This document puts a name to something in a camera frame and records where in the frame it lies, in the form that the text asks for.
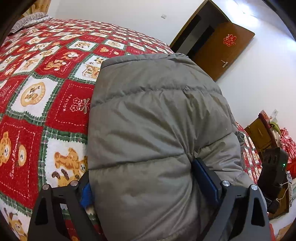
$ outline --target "door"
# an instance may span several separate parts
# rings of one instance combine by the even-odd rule
[[[231,22],[220,24],[193,57],[214,81],[228,69],[247,47],[254,33]]]

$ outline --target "door lock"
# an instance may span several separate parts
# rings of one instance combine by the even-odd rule
[[[227,64],[228,64],[228,62],[226,61],[226,62],[224,62],[223,60],[221,60],[224,64],[223,64],[223,66],[222,66],[222,68],[224,68]]]

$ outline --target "silver screw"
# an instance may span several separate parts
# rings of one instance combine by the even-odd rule
[[[73,180],[72,182],[70,182],[70,185],[72,187],[76,187],[78,185],[78,181],[77,180]]]
[[[252,185],[251,185],[251,188],[252,188],[254,191],[258,190],[258,187],[257,187],[255,184],[252,184]]]
[[[222,185],[225,187],[229,187],[230,186],[230,182],[227,180],[222,181]]]
[[[48,184],[44,184],[43,187],[42,187],[42,189],[43,189],[43,190],[47,190],[47,189],[49,189],[49,185],[48,185]]]

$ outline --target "red and white striped cloth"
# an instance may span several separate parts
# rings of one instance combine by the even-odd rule
[[[286,128],[281,129],[280,143],[281,148],[289,154],[288,163],[291,163],[296,157],[296,144],[289,136],[289,132]]]

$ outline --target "yellow curtain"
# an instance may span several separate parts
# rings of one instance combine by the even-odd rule
[[[35,12],[47,13],[51,0],[37,0],[27,11],[22,15],[22,18]]]

